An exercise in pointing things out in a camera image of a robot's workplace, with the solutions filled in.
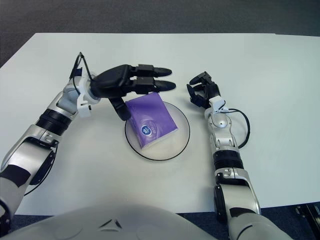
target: robotic hand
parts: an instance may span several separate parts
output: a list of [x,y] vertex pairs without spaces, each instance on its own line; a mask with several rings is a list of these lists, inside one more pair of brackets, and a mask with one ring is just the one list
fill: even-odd
[[[221,97],[219,88],[207,72],[194,77],[187,84],[190,101],[205,108],[204,117],[208,122],[209,141],[215,167],[214,206],[217,219],[229,227],[231,240],[249,239],[291,239],[270,220],[261,216],[258,199],[249,174],[244,169],[239,149],[249,139],[250,124],[240,110],[228,108]],[[237,145],[232,134],[229,113],[241,113],[247,123],[245,141]]]
[[[79,68],[81,60],[86,72]],[[131,115],[122,97],[129,92],[148,94],[172,90],[176,87],[174,83],[154,79],[171,73],[170,69],[152,65],[121,65],[95,76],[90,74],[80,53],[63,91],[4,157],[0,172],[0,236],[8,232],[23,197],[30,193],[25,194],[27,187],[38,187],[48,175],[62,135],[78,113],[88,117],[91,105],[108,98],[119,117],[127,120]]]

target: clear plate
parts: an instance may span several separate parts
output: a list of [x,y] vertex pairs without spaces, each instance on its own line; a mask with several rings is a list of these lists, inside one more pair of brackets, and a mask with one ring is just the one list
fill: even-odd
[[190,138],[190,126],[184,113],[168,102],[163,102],[178,130],[169,133],[159,142],[141,149],[137,135],[131,124],[125,122],[125,136],[131,148],[142,157],[153,161],[165,161],[178,156],[186,148]]

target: tissue pack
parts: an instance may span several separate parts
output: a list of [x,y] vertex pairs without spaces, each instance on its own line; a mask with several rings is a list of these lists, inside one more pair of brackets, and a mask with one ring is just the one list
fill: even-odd
[[178,129],[156,92],[126,101],[125,104],[131,113],[128,121],[142,149],[163,140]]

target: robot forearm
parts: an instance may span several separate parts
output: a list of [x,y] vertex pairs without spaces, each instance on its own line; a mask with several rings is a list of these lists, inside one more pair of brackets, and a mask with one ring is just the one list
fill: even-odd
[[60,107],[59,102],[67,98],[60,92],[4,157],[0,173],[1,231],[9,228],[27,187],[39,184],[55,159],[62,134],[77,114]]

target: table surface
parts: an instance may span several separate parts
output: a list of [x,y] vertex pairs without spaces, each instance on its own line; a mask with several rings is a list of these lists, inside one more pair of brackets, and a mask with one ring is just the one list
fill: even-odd
[[[79,51],[89,69],[153,64],[177,88],[164,101],[188,118],[190,140],[165,162],[128,145],[109,101],[77,117],[59,145],[50,175],[17,214],[56,215],[101,203],[140,203],[176,213],[214,210],[213,165],[204,111],[186,83],[207,71],[229,108],[247,114],[249,142],[240,150],[261,207],[320,201],[320,38],[276,34],[37,33],[0,68],[0,158],[68,82]],[[135,98],[130,93],[125,100]],[[233,113],[240,143],[245,122]]]

